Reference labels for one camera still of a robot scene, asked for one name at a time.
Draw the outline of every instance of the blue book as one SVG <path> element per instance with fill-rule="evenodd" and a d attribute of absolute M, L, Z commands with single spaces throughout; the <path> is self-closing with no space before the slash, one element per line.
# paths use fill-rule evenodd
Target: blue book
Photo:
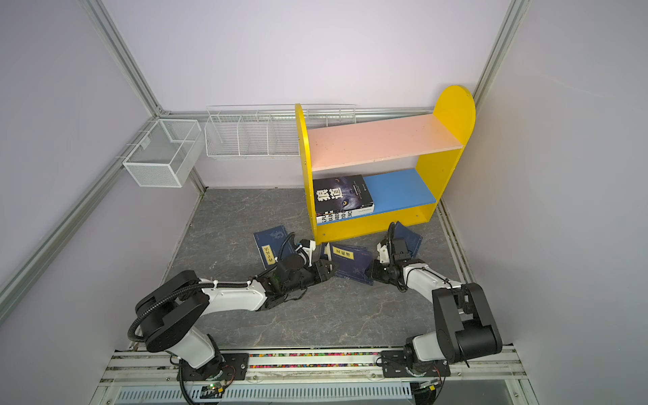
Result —
<path fill-rule="evenodd" d="M 407 245 L 407 250 L 410 251 L 411 257 L 414 259 L 419 252 L 423 237 L 414 231 L 410 231 L 405 225 L 400 222 L 396 223 L 394 228 L 394 238 L 403 238 Z"/>
<path fill-rule="evenodd" d="M 283 225 L 275 226 L 274 228 L 261 232 L 254 232 L 254 240 L 257 242 L 259 254 L 261 254 L 261 261 L 266 269 L 277 264 L 277 259 L 281 259 L 277 258 L 277 256 L 286 236 L 288 236 L 288 232 L 286 232 L 286 228 Z M 295 253 L 295 249 L 290 242 L 287 242 L 282 256 L 285 258 L 291 253 Z"/>
<path fill-rule="evenodd" d="M 367 248 L 331 242 L 323 246 L 320 257 L 340 265 L 335 276 L 373 286 L 373 280 L 365 274 L 373 263 Z"/>

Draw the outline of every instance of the black mounting plate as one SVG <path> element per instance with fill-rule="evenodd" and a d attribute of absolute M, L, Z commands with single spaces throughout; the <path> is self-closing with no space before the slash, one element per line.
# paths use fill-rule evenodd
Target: black mounting plate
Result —
<path fill-rule="evenodd" d="M 223 373 L 216 379 L 217 381 L 230 381 L 234 373 L 234 381 L 245 380 L 245 374 L 248 371 L 249 353 L 222 353 L 225 358 Z M 196 372 L 187 362 L 182 362 L 182 379 L 184 381 L 203 381 L 203 376 Z"/>
<path fill-rule="evenodd" d="M 385 378 L 394 378 L 394 377 L 413 377 L 405 370 L 405 353 L 402 350 L 383 350 L 380 352 L 382 362 L 382 375 Z M 438 376 L 436 368 L 439 370 L 439 374 L 442 377 L 450 376 L 450 366 L 446 361 L 446 364 L 443 364 L 444 360 L 434 360 L 433 364 L 430 364 L 429 368 L 425 372 L 425 377 L 435 377 Z"/>

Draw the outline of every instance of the blue shelf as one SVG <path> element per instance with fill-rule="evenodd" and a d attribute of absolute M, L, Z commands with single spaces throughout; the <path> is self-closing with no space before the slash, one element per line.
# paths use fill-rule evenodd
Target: blue shelf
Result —
<path fill-rule="evenodd" d="M 425 185 L 423 179 L 419 176 L 419 173 L 413 168 L 398 172 L 376 174 L 365 177 L 364 179 L 365 183 L 367 183 L 369 193 L 373 198 L 375 207 L 371 214 L 360 215 L 355 218 L 398 211 L 399 209 L 420 207 L 437 202 L 436 198 L 434 198 L 428 189 L 428 186 Z M 325 222 L 324 224 L 318 224 L 318 226 L 347 221 L 349 219 L 353 218 Z"/>

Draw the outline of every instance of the white wire basket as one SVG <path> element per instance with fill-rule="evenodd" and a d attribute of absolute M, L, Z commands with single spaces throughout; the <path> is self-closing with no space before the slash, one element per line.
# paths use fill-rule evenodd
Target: white wire basket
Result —
<path fill-rule="evenodd" d="M 159 119 L 124 160 L 141 187 L 182 187 L 205 146 L 196 120 Z"/>
<path fill-rule="evenodd" d="M 354 124 L 355 107 L 302 105 L 308 129 Z M 213 159 L 299 156 L 294 105 L 207 107 L 207 156 Z"/>

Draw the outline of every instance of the yellow bottom board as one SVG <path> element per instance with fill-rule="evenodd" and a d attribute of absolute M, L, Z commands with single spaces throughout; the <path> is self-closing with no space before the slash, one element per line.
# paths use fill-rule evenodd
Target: yellow bottom board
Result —
<path fill-rule="evenodd" d="M 317 244 L 334 242 L 368 235 L 370 233 L 387 231 L 389 224 L 400 221 L 405 226 L 422 224 L 432 217 L 437 204 L 422 205 L 407 209 L 399 209 L 389 213 L 359 216 L 346 221 L 333 222 L 317 226 L 314 230 Z"/>

